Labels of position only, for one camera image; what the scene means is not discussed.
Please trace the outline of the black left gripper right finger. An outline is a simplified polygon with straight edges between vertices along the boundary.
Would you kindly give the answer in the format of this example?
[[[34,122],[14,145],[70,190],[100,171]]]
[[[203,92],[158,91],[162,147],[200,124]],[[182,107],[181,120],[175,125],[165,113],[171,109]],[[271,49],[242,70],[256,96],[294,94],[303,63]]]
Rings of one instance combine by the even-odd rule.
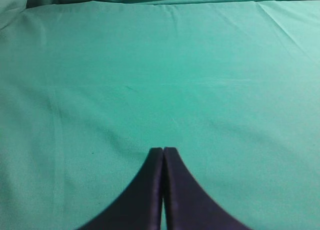
[[[167,229],[249,229],[198,184],[174,147],[163,151],[163,198]]]

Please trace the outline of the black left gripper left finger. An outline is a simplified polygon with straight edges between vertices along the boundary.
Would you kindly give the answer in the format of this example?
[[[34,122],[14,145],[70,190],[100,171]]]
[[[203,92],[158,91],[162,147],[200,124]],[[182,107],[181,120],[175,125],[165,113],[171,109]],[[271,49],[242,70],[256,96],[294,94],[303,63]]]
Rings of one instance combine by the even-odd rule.
[[[160,229],[162,217],[162,148],[152,148],[126,189],[79,229]]]

